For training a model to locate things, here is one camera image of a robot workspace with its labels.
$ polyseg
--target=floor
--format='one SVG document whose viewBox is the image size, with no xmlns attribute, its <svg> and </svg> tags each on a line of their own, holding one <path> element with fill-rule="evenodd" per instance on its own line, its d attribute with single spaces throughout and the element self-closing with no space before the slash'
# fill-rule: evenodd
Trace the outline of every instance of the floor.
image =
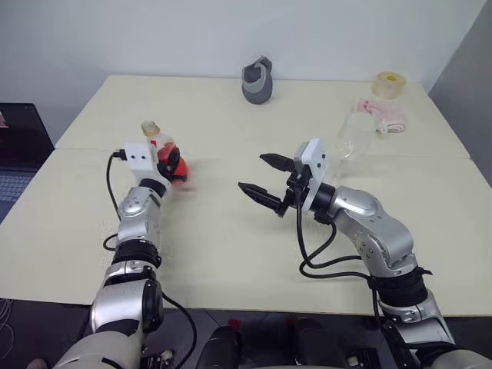
<svg viewBox="0 0 492 369">
<path fill-rule="evenodd" d="M 43 357 L 50 366 L 84 334 L 88 333 L 89 307 L 15 301 L 9 324 L 15 332 L 12 352 L 0 361 L 0 368 L 25 369 L 29 361 Z M 205 342 L 218 325 L 230 319 L 242 322 L 244 357 L 241 369 L 288 364 L 288 321 L 300 314 L 259 311 L 192 310 L 198 327 L 198 344 L 185 369 L 194 368 Z M 369 345 L 379 350 L 384 368 L 394 368 L 386 344 L 378 331 L 372 329 L 368 317 L 333 314 L 302 314 L 313 317 L 333 332 L 334 342 L 344 337 L 352 344 Z M 457 343 L 492 358 L 492 317 L 448 318 L 447 323 Z M 9 344 L 6 330 L 0 331 L 0 357 Z M 148 336 L 148 352 L 166 349 L 176 352 L 176 360 L 191 343 L 191 330 L 184 316 L 174 309 L 166 310 L 165 321 Z"/>
</svg>

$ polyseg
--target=black connector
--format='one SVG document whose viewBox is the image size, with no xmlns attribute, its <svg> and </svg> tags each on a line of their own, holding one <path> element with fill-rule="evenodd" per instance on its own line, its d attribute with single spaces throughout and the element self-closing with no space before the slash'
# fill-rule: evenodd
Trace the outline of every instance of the black connector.
<svg viewBox="0 0 492 369">
<path fill-rule="evenodd" d="M 113 152 L 113 157 L 114 158 L 119 158 L 123 161 L 126 161 L 127 158 L 126 158 L 126 152 L 123 148 L 120 148 L 119 150 Z"/>
</svg>

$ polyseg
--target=yellow tape roll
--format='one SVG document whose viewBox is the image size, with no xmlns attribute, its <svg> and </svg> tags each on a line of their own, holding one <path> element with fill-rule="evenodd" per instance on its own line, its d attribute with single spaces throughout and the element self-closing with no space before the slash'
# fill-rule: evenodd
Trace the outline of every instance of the yellow tape roll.
<svg viewBox="0 0 492 369">
<path fill-rule="evenodd" d="M 383 71 L 376 77 L 372 85 L 372 92 L 380 98 L 391 100 L 401 95 L 407 80 L 392 71 Z"/>
</svg>

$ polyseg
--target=table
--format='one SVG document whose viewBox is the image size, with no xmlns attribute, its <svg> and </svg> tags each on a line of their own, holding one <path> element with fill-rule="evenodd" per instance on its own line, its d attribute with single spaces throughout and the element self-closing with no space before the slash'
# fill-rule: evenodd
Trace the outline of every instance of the table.
<svg viewBox="0 0 492 369">
<path fill-rule="evenodd" d="M 92 302 L 112 257 L 101 243 L 117 226 L 109 153 L 60 148 L 34 177 L 0 224 L 2 297 Z M 371 314 L 364 281 L 300 276 L 294 212 L 280 219 L 237 187 L 249 181 L 280 195 L 285 173 L 246 151 L 189 165 L 190 182 L 164 204 L 158 278 L 173 298 L 190 308 Z M 134 183 L 126 163 L 115 161 L 112 178 L 121 200 Z M 370 156 L 341 184 L 372 192 L 410 229 L 443 314 L 491 315 L 490 187 L 473 162 Z M 327 228 L 305 223 L 307 243 L 320 244 Z M 340 235 L 326 258 L 353 253 Z M 335 270 L 345 268 L 364 270 L 357 261 Z"/>
<path fill-rule="evenodd" d="M 188 158 L 239 152 L 289 155 L 302 141 L 322 137 L 334 148 L 345 117 L 359 98 L 377 99 L 371 82 L 275 81 L 266 105 L 252 105 L 237 79 L 113 75 L 56 144 L 56 148 L 113 150 L 142 137 L 154 120 Z M 397 103 L 405 133 L 376 140 L 369 155 L 469 158 L 460 140 L 418 83 Z"/>
</svg>

